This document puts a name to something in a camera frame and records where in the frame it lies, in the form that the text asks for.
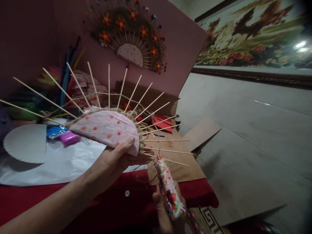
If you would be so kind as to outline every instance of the pink wall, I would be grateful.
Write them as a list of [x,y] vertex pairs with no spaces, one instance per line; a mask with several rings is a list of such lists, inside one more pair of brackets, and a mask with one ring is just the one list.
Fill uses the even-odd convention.
[[[85,0],[54,0],[55,19],[58,27],[60,46],[66,52],[70,44],[74,45],[77,35],[81,35],[80,48],[86,47],[86,52],[78,68],[89,72],[87,61],[90,62],[92,73],[101,84],[108,84],[108,63],[111,64],[111,88],[116,80],[122,80],[127,61],[118,58],[110,49],[103,48],[99,43],[83,33],[82,21],[88,10]],[[136,83],[142,75],[140,84],[178,96],[207,37],[195,22],[184,15],[167,0],[145,0],[144,5],[149,12],[157,16],[154,25],[161,24],[161,36],[165,37],[167,46],[167,71],[158,75],[146,68],[130,64],[128,81]]]
[[0,1],[0,98],[42,67],[58,64],[59,42],[51,1]]

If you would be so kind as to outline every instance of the right hand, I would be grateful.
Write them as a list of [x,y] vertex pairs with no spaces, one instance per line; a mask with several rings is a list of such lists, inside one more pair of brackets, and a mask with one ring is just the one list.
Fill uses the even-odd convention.
[[[185,200],[181,195],[181,191],[179,188],[179,184],[175,181],[176,184],[176,193],[179,196],[180,201],[183,203],[185,209],[186,209],[186,204]],[[153,201],[154,204],[156,205],[157,209],[157,214],[158,214],[158,221],[159,221],[159,229],[162,234],[184,234],[185,233],[185,219],[186,219],[186,212],[184,215],[175,220],[172,221],[171,218],[169,217],[167,210],[165,208],[164,200],[161,196],[161,191],[160,191],[160,185],[157,184],[157,190],[155,193],[153,193]]]

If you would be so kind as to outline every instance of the left hand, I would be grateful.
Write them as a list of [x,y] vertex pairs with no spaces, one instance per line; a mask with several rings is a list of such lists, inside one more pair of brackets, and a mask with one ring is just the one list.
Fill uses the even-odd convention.
[[152,161],[147,155],[133,156],[126,152],[134,144],[134,137],[121,143],[115,149],[106,147],[94,164],[85,172],[87,183],[95,186],[97,195],[108,189],[122,174],[122,172],[133,165],[144,165]]

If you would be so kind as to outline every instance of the blue package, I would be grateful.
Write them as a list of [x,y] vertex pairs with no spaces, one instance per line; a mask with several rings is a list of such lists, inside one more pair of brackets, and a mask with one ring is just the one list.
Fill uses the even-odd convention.
[[46,130],[46,136],[50,139],[58,138],[60,135],[68,132],[69,130],[64,126],[51,127]]

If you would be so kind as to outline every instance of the painting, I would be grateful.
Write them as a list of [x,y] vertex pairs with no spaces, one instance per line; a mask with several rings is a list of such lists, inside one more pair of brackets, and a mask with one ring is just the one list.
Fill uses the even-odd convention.
[[293,0],[226,0],[195,20],[207,40],[192,72],[312,87],[308,17]]

